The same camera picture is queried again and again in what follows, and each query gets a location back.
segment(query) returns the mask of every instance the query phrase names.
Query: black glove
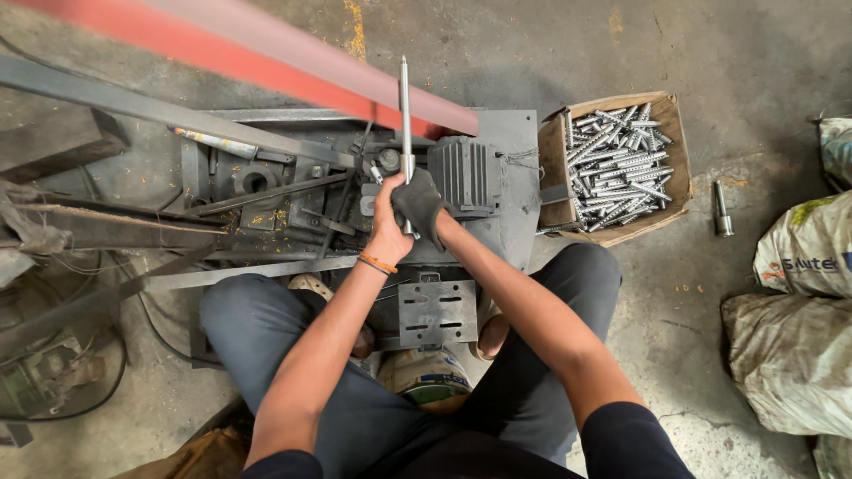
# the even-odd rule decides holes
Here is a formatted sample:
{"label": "black glove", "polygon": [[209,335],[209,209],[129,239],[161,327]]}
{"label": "black glove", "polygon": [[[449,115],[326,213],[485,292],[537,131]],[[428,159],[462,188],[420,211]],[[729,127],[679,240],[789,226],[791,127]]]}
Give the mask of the black glove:
{"label": "black glove", "polygon": [[438,229],[435,222],[438,213],[444,208],[451,208],[450,204],[438,193],[432,175],[422,168],[416,168],[412,180],[407,185],[397,187],[390,194],[390,202],[394,211],[402,213],[402,216],[412,222],[412,226],[418,233],[426,238],[432,239],[435,248],[444,252],[444,246],[438,240]]}

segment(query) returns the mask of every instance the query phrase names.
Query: red sanding belt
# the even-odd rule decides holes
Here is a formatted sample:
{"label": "red sanding belt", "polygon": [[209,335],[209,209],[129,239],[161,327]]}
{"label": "red sanding belt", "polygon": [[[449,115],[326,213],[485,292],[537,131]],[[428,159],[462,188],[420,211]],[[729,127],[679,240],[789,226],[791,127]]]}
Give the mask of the red sanding belt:
{"label": "red sanding belt", "polygon": [[[397,78],[238,0],[9,0],[317,107],[400,130]],[[478,136],[476,112],[411,88],[412,134]]]}

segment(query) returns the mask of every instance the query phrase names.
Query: knee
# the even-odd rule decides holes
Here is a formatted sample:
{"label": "knee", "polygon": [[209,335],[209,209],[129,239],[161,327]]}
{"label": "knee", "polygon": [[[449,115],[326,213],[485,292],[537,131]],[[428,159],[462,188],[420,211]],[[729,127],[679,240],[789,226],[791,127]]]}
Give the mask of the knee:
{"label": "knee", "polygon": [[556,255],[565,268],[573,268],[594,275],[594,281],[621,286],[621,270],[615,255],[596,243],[572,243]]}
{"label": "knee", "polygon": [[234,318],[242,317],[252,305],[257,305],[263,292],[270,287],[281,288],[259,274],[231,276],[214,284],[201,298],[201,329],[210,334],[211,330],[233,328]]}

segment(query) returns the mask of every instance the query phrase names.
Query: sack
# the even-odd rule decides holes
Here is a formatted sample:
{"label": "sack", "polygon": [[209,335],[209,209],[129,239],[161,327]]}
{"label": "sack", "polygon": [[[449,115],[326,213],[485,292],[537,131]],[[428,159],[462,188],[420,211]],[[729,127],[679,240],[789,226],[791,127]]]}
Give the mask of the sack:
{"label": "sack", "polygon": [[820,121],[822,165],[843,189],[852,188],[852,119]]}
{"label": "sack", "polygon": [[852,299],[746,294],[722,304],[722,320],[763,426],[852,438]]}
{"label": "sack", "polygon": [[852,439],[820,436],[814,459],[820,479],[852,479]]}
{"label": "sack", "polygon": [[852,191],[791,208],[757,243],[762,286],[852,297]]}

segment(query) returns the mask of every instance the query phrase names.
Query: yellow paint stain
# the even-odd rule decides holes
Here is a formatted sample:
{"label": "yellow paint stain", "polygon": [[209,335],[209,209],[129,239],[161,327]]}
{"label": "yellow paint stain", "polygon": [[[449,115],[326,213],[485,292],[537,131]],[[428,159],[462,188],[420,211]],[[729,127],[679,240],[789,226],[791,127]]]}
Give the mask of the yellow paint stain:
{"label": "yellow paint stain", "polygon": [[618,7],[613,7],[613,11],[609,14],[609,36],[613,38],[613,45],[621,43],[619,33],[624,30],[621,26],[621,10]]}
{"label": "yellow paint stain", "polygon": [[719,178],[719,180],[721,180],[723,183],[730,186],[731,188],[733,188],[733,187],[747,187],[748,186],[748,180],[735,180],[734,178],[732,178],[730,176],[722,176],[722,177]]}
{"label": "yellow paint stain", "polygon": [[352,27],[355,31],[354,38],[346,41],[346,51],[357,58],[361,63],[367,63],[367,48],[364,44],[364,19],[361,16],[361,6],[352,0],[343,0],[346,9],[352,12]]}

